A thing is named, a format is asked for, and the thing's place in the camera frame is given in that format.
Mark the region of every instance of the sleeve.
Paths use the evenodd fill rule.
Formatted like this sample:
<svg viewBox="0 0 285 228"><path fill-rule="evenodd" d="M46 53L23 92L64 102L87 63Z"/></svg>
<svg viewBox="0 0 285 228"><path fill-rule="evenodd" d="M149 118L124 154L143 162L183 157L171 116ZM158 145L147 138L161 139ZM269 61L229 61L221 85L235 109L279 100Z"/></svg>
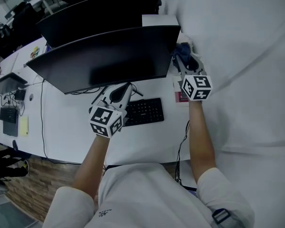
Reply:
<svg viewBox="0 0 285 228"><path fill-rule="evenodd" d="M59 188L43 228L84 228L94 215L92 197L70 187Z"/></svg>
<svg viewBox="0 0 285 228"><path fill-rule="evenodd" d="M211 210L226 209L236 215L246 228L253 227L254 211L218 168L211 168L201 175L197 196Z"/></svg>

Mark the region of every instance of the wooden floor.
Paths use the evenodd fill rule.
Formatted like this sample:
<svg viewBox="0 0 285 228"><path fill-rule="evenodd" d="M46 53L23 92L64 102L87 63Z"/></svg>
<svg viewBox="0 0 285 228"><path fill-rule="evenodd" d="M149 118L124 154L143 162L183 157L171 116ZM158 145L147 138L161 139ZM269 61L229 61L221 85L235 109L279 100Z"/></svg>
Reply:
<svg viewBox="0 0 285 228"><path fill-rule="evenodd" d="M56 190L71 186L79 166L52 164L50 161L32 155L28 160L29 174L26 177L9 178L5 182L9 188L6 196L26 213L39 221L44 221ZM174 177L175 164L164 165Z"/></svg>

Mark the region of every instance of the printed logo on shirt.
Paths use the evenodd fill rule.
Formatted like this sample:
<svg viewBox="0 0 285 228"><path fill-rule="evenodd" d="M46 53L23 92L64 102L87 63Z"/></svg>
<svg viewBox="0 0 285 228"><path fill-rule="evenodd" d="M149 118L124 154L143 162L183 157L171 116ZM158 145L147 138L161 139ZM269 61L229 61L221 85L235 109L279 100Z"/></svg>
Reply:
<svg viewBox="0 0 285 228"><path fill-rule="evenodd" d="M98 217L105 216L109 211L111 211L111 209L107 209L107 210L104 210L104 211L100 211L100 212L98 213Z"/></svg>

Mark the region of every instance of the paper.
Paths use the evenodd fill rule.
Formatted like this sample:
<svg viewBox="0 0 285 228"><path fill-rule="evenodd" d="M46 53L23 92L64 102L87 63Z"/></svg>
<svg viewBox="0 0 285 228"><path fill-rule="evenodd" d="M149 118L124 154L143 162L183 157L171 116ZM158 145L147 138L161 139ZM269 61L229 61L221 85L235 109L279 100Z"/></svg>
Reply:
<svg viewBox="0 0 285 228"><path fill-rule="evenodd" d="M22 116L20 117L20 129L19 134L20 136L27 136L29 133L29 116Z"/></svg>

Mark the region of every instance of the yellow sticky note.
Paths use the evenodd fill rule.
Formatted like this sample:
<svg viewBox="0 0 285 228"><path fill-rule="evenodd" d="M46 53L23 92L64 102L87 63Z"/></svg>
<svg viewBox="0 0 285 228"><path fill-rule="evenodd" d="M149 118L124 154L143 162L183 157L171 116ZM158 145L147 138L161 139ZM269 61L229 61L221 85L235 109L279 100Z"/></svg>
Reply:
<svg viewBox="0 0 285 228"><path fill-rule="evenodd" d="M29 116L22 116L20 117L20 127L19 127L19 134L20 136L27 136L29 133Z"/></svg>

